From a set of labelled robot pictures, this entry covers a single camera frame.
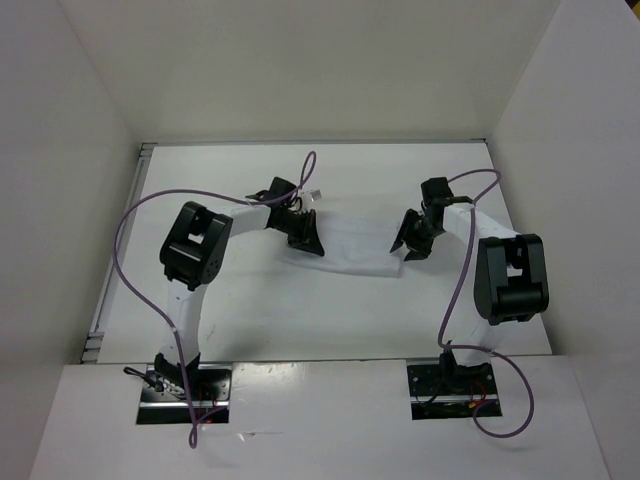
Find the white fabric skirt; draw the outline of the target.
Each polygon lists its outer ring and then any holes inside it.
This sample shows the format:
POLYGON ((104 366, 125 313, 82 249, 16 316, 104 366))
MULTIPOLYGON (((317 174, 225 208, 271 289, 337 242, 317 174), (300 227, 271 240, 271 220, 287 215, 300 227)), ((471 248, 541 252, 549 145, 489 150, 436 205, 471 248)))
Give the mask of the white fabric skirt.
POLYGON ((399 254, 390 252, 399 228, 398 221, 319 212, 317 229, 325 254, 316 256, 283 247, 276 258, 282 263, 305 269, 352 276, 399 278, 402 260, 399 254))

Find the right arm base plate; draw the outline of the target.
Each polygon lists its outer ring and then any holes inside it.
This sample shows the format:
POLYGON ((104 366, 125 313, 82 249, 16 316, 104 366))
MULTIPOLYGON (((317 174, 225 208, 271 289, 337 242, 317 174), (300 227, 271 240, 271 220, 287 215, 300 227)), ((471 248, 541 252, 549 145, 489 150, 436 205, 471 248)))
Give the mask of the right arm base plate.
POLYGON ((414 421, 501 417, 498 389, 490 364, 473 367, 470 374, 443 378, 435 363, 413 363, 406 367, 411 416, 414 421))

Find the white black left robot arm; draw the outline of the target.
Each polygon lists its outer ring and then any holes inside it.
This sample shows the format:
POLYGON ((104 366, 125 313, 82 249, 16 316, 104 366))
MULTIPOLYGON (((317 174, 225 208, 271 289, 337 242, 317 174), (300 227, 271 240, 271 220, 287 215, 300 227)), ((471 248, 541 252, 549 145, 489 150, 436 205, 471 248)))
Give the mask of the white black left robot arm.
POLYGON ((180 210, 160 250, 168 281, 169 333, 154 359, 156 376, 176 399, 192 397, 202 383, 199 324, 205 293, 218 276, 229 240, 267 229, 286 236, 287 246, 315 257, 325 255, 317 213, 276 177, 270 188, 215 212, 189 201, 180 210))

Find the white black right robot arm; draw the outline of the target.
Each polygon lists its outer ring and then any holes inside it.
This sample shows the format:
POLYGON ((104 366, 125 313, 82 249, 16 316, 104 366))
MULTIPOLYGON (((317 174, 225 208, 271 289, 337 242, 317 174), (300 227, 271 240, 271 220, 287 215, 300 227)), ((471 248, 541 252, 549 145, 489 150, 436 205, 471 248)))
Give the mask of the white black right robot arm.
POLYGON ((463 269, 437 335, 443 349, 438 380, 446 391, 459 393, 489 363, 508 326, 548 308, 544 246, 540 236, 518 233, 479 211, 477 197, 456 196, 445 177, 424 181, 421 194, 420 209, 406 211, 390 251, 404 248, 405 261, 422 261, 443 235, 465 245, 463 269), (444 335, 470 269, 479 320, 465 340, 454 343, 444 335))

